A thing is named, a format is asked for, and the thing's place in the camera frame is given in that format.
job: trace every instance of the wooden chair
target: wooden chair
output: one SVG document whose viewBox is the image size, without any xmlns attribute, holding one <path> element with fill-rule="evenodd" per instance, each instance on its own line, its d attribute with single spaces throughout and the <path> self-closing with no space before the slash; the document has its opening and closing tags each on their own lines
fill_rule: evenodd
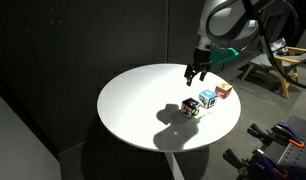
<svg viewBox="0 0 306 180">
<path fill-rule="evenodd" d="M 271 49 L 274 54 L 274 60 L 277 63 L 278 67 L 285 73 L 290 75 L 290 77 L 299 82 L 299 72 L 297 66 L 306 62 L 306 49 L 283 46 L 282 48 Z M 250 72 L 261 70 L 265 73 L 269 73 L 271 70 L 275 70 L 271 63 L 269 62 L 266 54 L 260 54 L 259 56 L 252 59 L 249 63 L 249 68 L 244 73 L 241 80 L 244 80 Z M 283 89 L 283 97 L 289 99 L 288 87 L 290 83 L 286 81 L 286 79 L 279 73 L 279 81 L 281 82 Z"/>
</svg>

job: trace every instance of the gray carpet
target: gray carpet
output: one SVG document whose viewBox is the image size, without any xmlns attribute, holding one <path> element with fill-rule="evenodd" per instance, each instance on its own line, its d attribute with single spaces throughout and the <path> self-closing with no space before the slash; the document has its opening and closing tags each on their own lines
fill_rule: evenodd
<svg viewBox="0 0 306 180">
<path fill-rule="evenodd" d="M 306 90 L 291 86 L 290 99 L 286 100 L 281 96 L 279 84 L 266 81 L 260 73 L 251 73 L 245 81 L 240 81 L 245 68 L 231 68 L 219 74 L 234 86 L 240 97 L 241 116 L 234 129 L 205 148 L 175 154 L 186 179 L 236 179 L 237 170 L 222 154 L 231 148 L 239 158 L 246 159 L 261 147 L 261 142 L 246 131 L 252 123 L 265 130 L 291 116 L 306 120 Z M 306 64 L 299 72 L 301 82 L 306 84 Z M 60 162 L 63 180 L 173 179 L 162 153 L 136 149 L 109 133 L 60 154 Z"/>
</svg>

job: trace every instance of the cube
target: cube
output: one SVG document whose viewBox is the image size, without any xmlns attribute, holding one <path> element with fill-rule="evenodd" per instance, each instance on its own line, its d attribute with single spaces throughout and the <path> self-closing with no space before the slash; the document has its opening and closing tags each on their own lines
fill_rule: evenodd
<svg viewBox="0 0 306 180">
<path fill-rule="evenodd" d="M 232 88 L 233 87 L 229 84 L 221 83 L 215 87 L 215 93 L 217 94 L 217 97 L 225 99 L 230 95 Z"/>
<path fill-rule="evenodd" d="M 188 118 L 192 118 L 199 113 L 200 103 L 193 98 L 182 101 L 181 112 Z"/>
<path fill-rule="evenodd" d="M 215 105 L 217 94 L 207 89 L 199 94 L 199 99 L 204 108 L 208 109 Z"/>
</svg>

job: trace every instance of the round white table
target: round white table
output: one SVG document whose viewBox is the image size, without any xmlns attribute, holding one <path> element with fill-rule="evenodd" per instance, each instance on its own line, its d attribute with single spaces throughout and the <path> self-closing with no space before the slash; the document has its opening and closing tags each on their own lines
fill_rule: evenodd
<svg viewBox="0 0 306 180">
<path fill-rule="evenodd" d="M 106 128 L 120 140 L 135 147 L 164 152 L 176 179 L 184 179 L 173 152 L 184 152 L 213 143 L 236 125 L 241 104 L 232 89 L 226 99 L 204 109 L 192 119 L 180 112 L 183 100 L 198 100 L 203 90 L 215 90 L 227 83 L 207 73 L 186 85 L 186 65 L 153 64 L 124 72 L 112 79 L 101 91 L 97 109 Z"/>
</svg>

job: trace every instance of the white cube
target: white cube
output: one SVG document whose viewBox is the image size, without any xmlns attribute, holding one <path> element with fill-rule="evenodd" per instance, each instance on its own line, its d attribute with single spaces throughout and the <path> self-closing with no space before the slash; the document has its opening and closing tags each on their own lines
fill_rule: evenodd
<svg viewBox="0 0 306 180">
<path fill-rule="evenodd" d="M 210 90 L 204 90 L 199 94 L 199 100 L 204 108 L 208 109 L 215 105 L 217 94 Z"/>
</svg>

